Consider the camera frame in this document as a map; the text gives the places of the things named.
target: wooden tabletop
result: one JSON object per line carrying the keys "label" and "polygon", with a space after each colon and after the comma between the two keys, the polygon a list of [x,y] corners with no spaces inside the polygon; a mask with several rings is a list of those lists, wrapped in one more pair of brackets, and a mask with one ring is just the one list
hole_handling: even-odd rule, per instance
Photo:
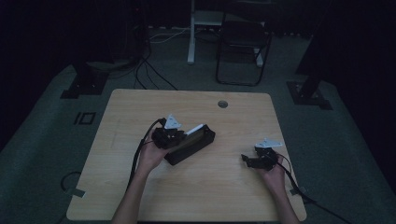
{"label": "wooden tabletop", "polygon": [[[228,106],[221,108],[219,101]],[[181,163],[163,161],[148,177],[139,220],[269,221],[277,220],[274,202],[257,173],[241,154],[255,157],[264,137],[289,158],[271,97],[265,93],[214,91],[114,90],[77,189],[67,211],[72,220],[110,220],[126,190],[134,153],[149,126],[173,114],[180,130],[204,123],[215,141]],[[286,189],[291,189],[286,178]],[[306,218],[300,196],[289,194],[300,220]]]}

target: chair backrest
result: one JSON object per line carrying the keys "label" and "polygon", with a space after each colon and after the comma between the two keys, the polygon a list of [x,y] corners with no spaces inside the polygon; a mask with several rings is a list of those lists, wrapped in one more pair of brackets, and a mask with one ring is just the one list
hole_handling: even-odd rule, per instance
{"label": "chair backrest", "polygon": [[232,14],[247,21],[265,22],[270,30],[281,23],[281,11],[271,0],[233,0],[226,4],[225,14]]}

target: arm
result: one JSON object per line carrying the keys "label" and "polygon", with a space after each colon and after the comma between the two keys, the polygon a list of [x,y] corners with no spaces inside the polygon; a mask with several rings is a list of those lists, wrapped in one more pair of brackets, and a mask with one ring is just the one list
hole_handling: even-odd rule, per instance
{"label": "arm", "polygon": [[[283,158],[278,157],[278,162],[282,163]],[[265,185],[274,197],[276,210],[279,220],[282,224],[297,224],[300,223],[293,207],[290,204],[288,195],[285,190],[285,171],[282,167],[276,165],[272,170],[266,171],[263,169],[256,169],[265,182]]]}
{"label": "arm", "polygon": [[137,222],[140,201],[149,173],[161,163],[168,151],[169,150],[157,148],[155,144],[151,142],[151,134],[149,134],[146,144],[142,146],[134,178],[111,220],[112,224],[130,224]]}

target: forearm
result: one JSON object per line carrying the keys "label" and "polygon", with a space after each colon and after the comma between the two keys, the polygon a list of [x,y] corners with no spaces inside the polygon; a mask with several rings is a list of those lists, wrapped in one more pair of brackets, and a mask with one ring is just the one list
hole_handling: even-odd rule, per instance
{"label": "forearm", "polygon": [[149,173],[136,172],[111,221],[113,224],[136,223],[139,206]]}
{"label": "forearm", "polygon": [[279,221],[282,224],[297,224],[298,220],[293,207],[290,204],[286,191],[279,190],[273,192],[273,197],[276,204],[276,210],[279,216]]}

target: gray carpet floor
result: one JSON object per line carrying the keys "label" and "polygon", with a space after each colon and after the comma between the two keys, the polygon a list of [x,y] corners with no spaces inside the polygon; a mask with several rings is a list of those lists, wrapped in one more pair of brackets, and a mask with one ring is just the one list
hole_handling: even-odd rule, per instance
{"label": "gray carpet floor", "polygon": [[[174,30],[160,31],[172,33]],[[288,147],[294,173],[307,195],[355,224],[396,223],[396,197],[366,146],[336,88],[326,82],[319,89],[333,110],[314,105],[295,105],[287,81],[304,81],[295,70],[309,40],[275,38],[265,77],[256,87],[218,84],[215,80],[215,36],[197,34],[195,64],[187,64],[189,39],[179,35],[152,44],[148,61],[167,80],[183,91],[266,92],[273,99]],[[163,39],[152,39],[152,42]],[[248,65],[234,73],[244,74]],[[172,88],[152,70],[142,66],[139,77],[148,89]],[[0,153],[0,223],[107,223],[77,222],[65,217],[71,196],[61,189],[61,179],[82,171],[106,103],[115,89],[142,89],[134,85],[134,71],[110,74],[102,95],[60,99],[76,73],[66,67],[48,85],[29,117]],[[78,113],[96,113],[91,125],[75,124]],[[67,178],[72,188],[78,176]],[[306,205],[303,223],[342,223],[312,204]]]}

